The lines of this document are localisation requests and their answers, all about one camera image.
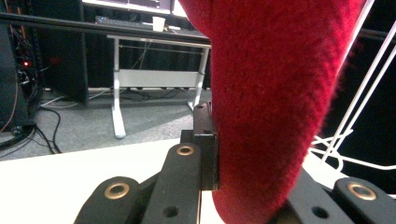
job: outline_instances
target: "floor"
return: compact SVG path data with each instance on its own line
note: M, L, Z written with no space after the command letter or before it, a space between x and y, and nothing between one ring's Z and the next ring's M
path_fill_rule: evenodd
M175 139L180 137L181 130L192 129L192 111L187 101L193 98L193 90L123 91L120 105L127 136L121 140L114 137L110 90L105 93L104 90L91 90L90 95L97 97L87 106L66 99L47 105L61 116L56 144L62 152ZM46 91L42 104L59 96L56 92ZM211 91L203 91L201 101L210 99ZM39 110L35 121L48 139L52 139L58 121L56 114ZM2 133L0 141L11 137L10 133ZM32 139L0 151L0 161L50 154L46 142L37 133Z

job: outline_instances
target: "metal desk leg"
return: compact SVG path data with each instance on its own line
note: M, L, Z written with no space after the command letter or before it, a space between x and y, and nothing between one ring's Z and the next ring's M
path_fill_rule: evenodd
M120 40L114 39L114 103L111 106L113 114L114 134L116 138L124 138L125 128L120 110Z
M199 65L198 75L197 75L197 79L195 82L195 98L194 98L193 103L189 103L189 107L191 108L191 110L193 110L193 108L199 104L199 99L201 97L201 91L202 91L202 85L204 83L205 69L206 69L206 62L207 62L208 55L209 55L209 49L203 49L201 63Z

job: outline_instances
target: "white tabletop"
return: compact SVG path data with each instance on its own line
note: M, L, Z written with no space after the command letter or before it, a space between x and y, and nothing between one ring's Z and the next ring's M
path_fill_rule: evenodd
M73 223L100 183L114 176L143 182L161 171L167 150L178 142L173 139L2 161L0 223ZM308 154L305 170L327 187L332 188L333 182L344 176L317 165L318 158ZM210 191L203 192L201 223L223 223Z

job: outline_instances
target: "red fabric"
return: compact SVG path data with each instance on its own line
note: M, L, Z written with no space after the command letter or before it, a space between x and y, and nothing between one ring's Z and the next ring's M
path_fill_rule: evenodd
M361 0L180 0L212 42L226 223L264 223L285 201L329 107Z

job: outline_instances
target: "screw hole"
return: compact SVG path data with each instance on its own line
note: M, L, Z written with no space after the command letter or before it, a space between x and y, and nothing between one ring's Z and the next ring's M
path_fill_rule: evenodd
M175 206L168 206L167 208L163 209L163 215L165 217L175 217L178 214L178 208Z
M189 153L191 151L191 149L187 148L187 147L183 147L180 152L182 153Z
M369 196L371 194L371 192L368 189L364 189L361 187L354 187L353 190L355 190L355 192L357 192L363 196Z
M110 192L113 194L121 193L124 191L124 187L121 185L115 186L112 189L110 189Z
M320 218L328 218L329 213L321 207L312 207L312 212L314 213L315 216L320 217Z

